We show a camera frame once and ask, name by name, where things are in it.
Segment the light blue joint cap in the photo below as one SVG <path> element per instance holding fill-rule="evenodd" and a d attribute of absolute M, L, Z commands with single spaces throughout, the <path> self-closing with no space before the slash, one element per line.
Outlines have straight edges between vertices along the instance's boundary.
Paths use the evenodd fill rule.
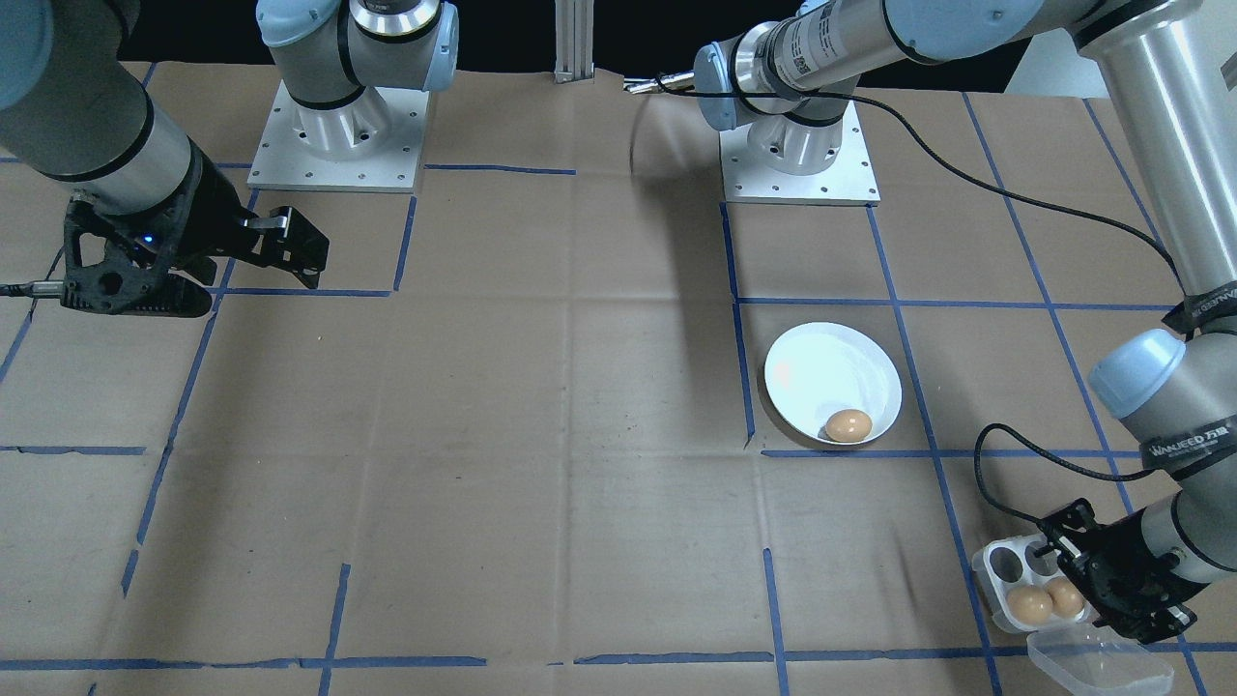
<path fill-rule="evenodd" d="M 1108 413 L 1123 419 L 1150 402 L 1185 359 L 1185 342 L 1153 328 L 1117 347 L 1091 371 L 1087 382 Z"/>
<path fill-rule="evenodd" d="M 696 52 L 695 63 L 695 90 L 705 93 L 730 91 L 730 66 L 722 56 L 721 46 L 710 43 Z M 737 99 L 696 99 L 704 120 L 709 121 L 716 131 L 735 130 L 738 127 L 738 100 Z"/>
<path fill-rule="evenodd" d="M 339 11 L 340 0 L 259 0 L 262 43 L 282 48 L 309 36 Z"/>
<path fill-rule="evenodd" d="M 21 101 L 38 84 L 52 56 L 48 0 L 5 0 L 0 10 L 0 109 Z"/>
<path fill-rule="evenodd" d="M 802 17 L 803 15 L 807 15 L 808 12 L 815 10 L 816 7 L 824 5 L 829 0 L 807 0 L 803 5 L 799 5 L 799 11 L 795 14 L 795 16 Z"/>
<path fill-rule="evenodd" d="M 884 0 L 898 38 L 933 61 L 969 58 L 1004 46 L 1043 6 L 1044 0 Z"/>
<path fill-rule="evenodd" d="M 460 46 L 460 22 L 455 5 L 443 2 L 438 20 L 437 46 L 426 73 L 426 91 L 445 91 L 455 82 L 455 57 Z"/>

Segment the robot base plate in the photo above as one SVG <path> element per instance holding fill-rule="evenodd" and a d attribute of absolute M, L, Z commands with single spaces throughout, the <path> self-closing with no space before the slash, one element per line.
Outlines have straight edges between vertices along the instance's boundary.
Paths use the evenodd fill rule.
<path fill-rule="evenodd" d="M 721 172 L 730 203 L 866 205 L 881 200 L 867 142 L 855 104 L 842 116 L 845 134 L 837 158 L 811 176 L 779 172 L 761 163 L 747 147 L 750 125 L 721 134 Z"/>
<path fill-rule="evenodd" d="M 412 193 L 421 169 L 429 94 L 413 89 L 377 88 L 395 124 L 385 148 L 361 159 L 328 161 L 315 157 L 299 141 L 292 124 L 296 103 L 280 90 L 254 155 L 249 185 L 276 190 L 354 190 Z"/>

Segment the brown egg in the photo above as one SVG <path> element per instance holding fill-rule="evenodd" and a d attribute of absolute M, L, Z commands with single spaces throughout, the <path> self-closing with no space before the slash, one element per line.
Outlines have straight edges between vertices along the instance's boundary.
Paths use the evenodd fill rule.
<path fill-rule="evenodd" d="M 1044 590 L 1053 597 L 1053 611 L 1061 618 L 1071 619 L 1079 616 L 1086 603 L 1079 588 L 1064 577 L 1049 580 Z"/>
<path fill-rule="evenodd" d="M 862 443 L 872 433 L 872 417 L 858 409 L 842 409 L 825 423 L 825 440 L 834 443 Z"/>
<path fill-rule="evenodd" d="M 1006 595 L 1006 603 L 1009 616 L 1027 626 L 1043 626 L 1053 618 L 1053 597 L 1034 585 L 1014 587 Z"/>

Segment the clear plastic egg carton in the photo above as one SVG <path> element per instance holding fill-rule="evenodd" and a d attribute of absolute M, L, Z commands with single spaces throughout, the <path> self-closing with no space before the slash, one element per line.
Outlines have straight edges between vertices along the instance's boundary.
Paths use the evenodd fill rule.
<path fill-rule="evenodd" d="M 992 609 L 992 621 L 1001 630 L 1034 633 L 1074 626 L 1091 617 L 1091 606 L 1086 603 L 1074 617 L 1061 618 L 1053 614 L 1047 623 L 1038 626 L 1023 623 L 1011 613 L 1006 596 L 1013 588 L 1028 585 L 1044 587 L 1053 579 L 1065 577 L 1065 574 L 1056 567 L 1056 551 L 1035 558 L 1035 551 L 1047 545 L 1048 540 L 1043 534 L 1014 537 L 993 541 L 971 558 L 971 570 L 975 571 L 983 596 L 988 601 L 988 608 Z"/>

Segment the egg carton lid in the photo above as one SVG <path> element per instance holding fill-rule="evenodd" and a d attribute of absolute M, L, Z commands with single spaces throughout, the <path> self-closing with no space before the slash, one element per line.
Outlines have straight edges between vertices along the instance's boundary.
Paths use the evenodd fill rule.
<path fill-rule="evenodd" d="M 1076 624 L 1027 637 L 1027 655 L 1074 696 L 1164 696 L 1173 665 L 1111 627 Z"/>

